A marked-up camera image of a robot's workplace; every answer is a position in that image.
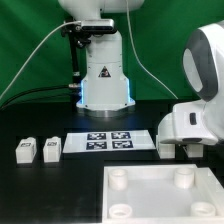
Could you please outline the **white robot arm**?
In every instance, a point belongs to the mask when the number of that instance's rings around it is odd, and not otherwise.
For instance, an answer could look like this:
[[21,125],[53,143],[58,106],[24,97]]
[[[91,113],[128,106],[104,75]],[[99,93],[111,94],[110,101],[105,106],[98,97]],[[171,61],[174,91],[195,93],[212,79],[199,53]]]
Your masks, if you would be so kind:
[[224,19],[224,0],[58,0],[86,52],[81,113],[112,117],[138,100],[186,98],[184,45],[195,29]]

